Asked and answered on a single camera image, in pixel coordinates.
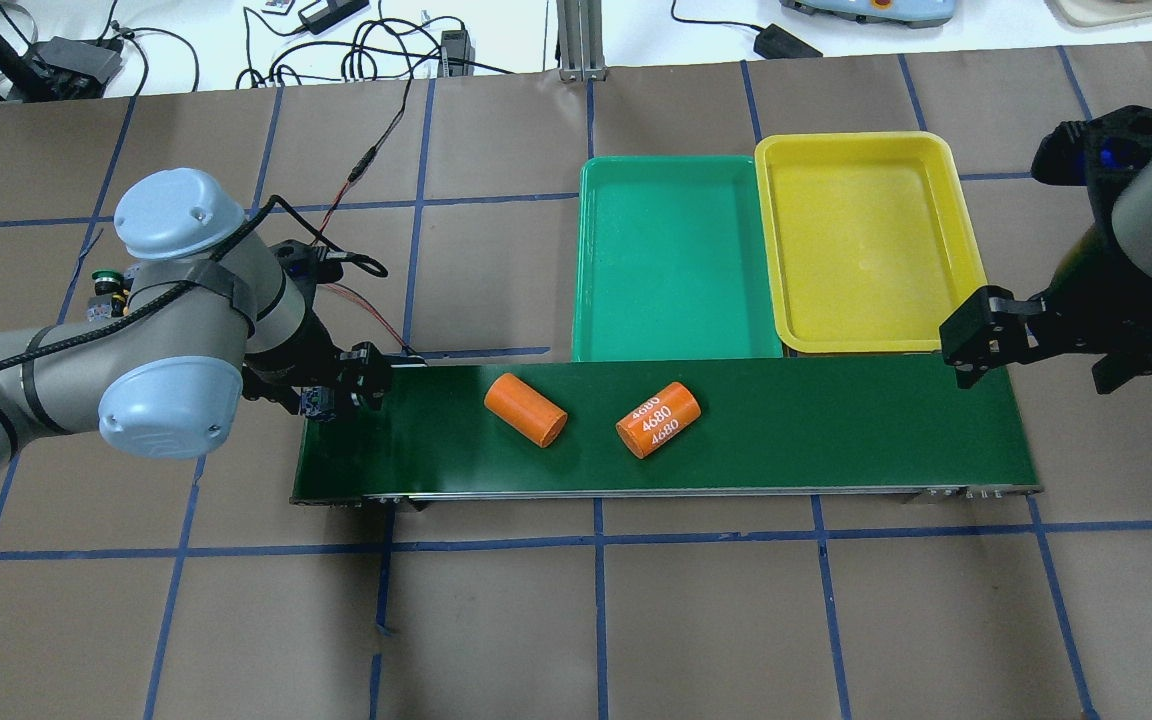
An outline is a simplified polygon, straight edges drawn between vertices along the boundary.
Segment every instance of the light blue joint cap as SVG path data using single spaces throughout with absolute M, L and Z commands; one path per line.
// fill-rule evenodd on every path
M 234 424 L 243 378 L 217 357 L 164 357 L 129 370 L 100 397 L 105 442 L 142 457 L 198 457 Z
M 132 184 L 114 209 L 114 229 L 142 260 L 183 258 L 243 223 L 243 209 L 207 173 L 160 170 Z

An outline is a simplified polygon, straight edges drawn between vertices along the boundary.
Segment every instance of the dark green conveyor belt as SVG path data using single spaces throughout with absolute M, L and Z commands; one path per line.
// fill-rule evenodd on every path
M 545 450 L 483 406 L 503 372 L 570 415 Z M 703 415 L 637 460 L 613 425 L 670 381 Z M 400 369 L 379 414 L 306 423 L 291 500 L 924 488 L 1038 490 L 1007 373 L 960 391 L 938 355 Z

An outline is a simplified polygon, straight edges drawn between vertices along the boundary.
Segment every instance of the orange can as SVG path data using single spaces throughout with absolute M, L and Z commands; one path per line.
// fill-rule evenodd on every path
M 669 382 L 622 418 L 616 432 L 634 456 L 644 460 L 699 416 L 700 404 L 691 392 L 682 382 Z
M 567 424 L 562 407 L 554 406 L 514 373 L 497 378 L 483 404 L 540 447 L 550 447 Z

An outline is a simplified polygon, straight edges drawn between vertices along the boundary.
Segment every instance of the green tray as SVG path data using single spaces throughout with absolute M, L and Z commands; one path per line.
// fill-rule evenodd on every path
M 573 361 L 781 355 L 753 159 L 585 164 Z
M 513 372 L 570 415 L 540 450 L 483 406 Z M 613 425 L 670 381 L 703 415 L 637 460 Z M 308 423 L 293 502 L 1038 487 L 1007 373 L 938 355 L 399 369 L 379 414 Z

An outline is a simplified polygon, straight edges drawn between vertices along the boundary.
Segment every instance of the yellow tray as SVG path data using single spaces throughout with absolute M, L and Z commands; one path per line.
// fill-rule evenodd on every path
M 919 353 L 986 283 L 950 146 L 780 135 L 755 151 L 776 332 L 803 353 Z

